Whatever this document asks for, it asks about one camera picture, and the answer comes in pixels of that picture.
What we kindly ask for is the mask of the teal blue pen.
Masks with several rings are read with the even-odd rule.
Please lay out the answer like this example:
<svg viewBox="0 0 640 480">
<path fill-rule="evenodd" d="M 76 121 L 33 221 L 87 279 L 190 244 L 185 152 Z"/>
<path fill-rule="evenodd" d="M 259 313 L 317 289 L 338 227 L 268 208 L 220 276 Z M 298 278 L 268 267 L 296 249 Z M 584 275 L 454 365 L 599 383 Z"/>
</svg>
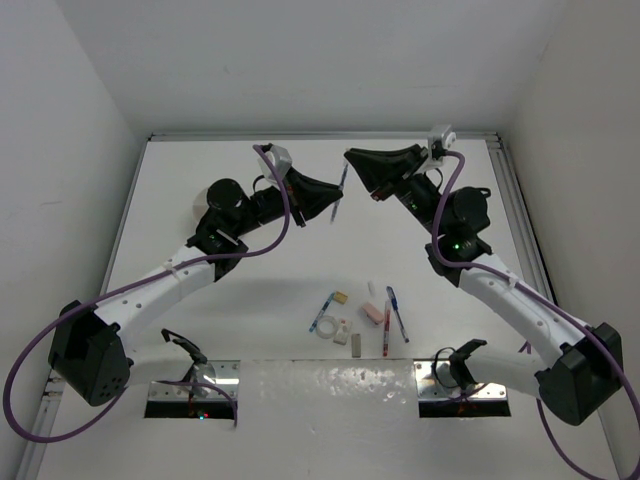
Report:
<svg viewBox="0 0 640 480">
<path fill-rule="evenodd" d="M 335 296 L 335 291 L 331 292 L 328 296 L 328 298 L 325 300 L 323 306 L 320 308 L 319 312 L 317 313 L 316 317 L 314 318 L 313 322 L 311 323 L 310 327 L 309 327 L 309 332 L 314 332 L 314 330 L 316 329 L 320 319 L 326 314 L 330 304 L 333 302 L 334 296 Z"/>
</svg>

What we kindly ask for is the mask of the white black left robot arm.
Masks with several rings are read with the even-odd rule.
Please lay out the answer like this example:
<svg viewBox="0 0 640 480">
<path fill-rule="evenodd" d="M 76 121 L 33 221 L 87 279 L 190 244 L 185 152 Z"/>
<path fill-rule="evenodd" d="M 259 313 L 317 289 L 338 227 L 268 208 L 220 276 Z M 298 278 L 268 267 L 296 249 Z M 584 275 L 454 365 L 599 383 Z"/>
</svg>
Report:
<svg viewBox="0 0 640 480">
<path fill-rule="evenodd" d="M 91 406 L 121 394 L 142 369 L 134 337 L 191 293 L 231 272 L 248 252 L 242 238 L 280 218 L 304 226 L 342 198 L 339 186 L 290 168 L 283 190 L 270 186 L 247 195 L 224 178 L 206 192 L 208 208 L 195 233 L 148 283 L 82 307 L 74 300 L 60 312 L 49 351 L 50 366 Z"/>
</svg>

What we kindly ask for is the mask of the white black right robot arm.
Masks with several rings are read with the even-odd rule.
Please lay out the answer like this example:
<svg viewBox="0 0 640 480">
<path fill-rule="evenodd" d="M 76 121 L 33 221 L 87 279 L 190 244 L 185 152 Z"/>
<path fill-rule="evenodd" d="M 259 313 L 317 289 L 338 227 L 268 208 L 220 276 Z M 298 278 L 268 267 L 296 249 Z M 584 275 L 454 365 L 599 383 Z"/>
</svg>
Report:
<svg viewBox="0 0 640 480">
<path fill-rule="evenodd" d="M 620 334 L 607 323 L 590 326 L 549 302 L 479 238 L 490 224 L 490 192 L 454 187 L 466 162 L 462 153 L 414 145 L 397 151 L 352 148 L 344 157 L 374 200 L 396 197 L 430 233 L 425 250 L 434 271 L 489 307 L 536 353 L 525 360 L 470 340 L 450 354 L 441 385 L 467 390 L 499 383 L 538 399 L 571 426 L 582 424 L 622 387 Z M 425 171 L 447 157 L 458 164 L 438 188 Z"/>
</svg>

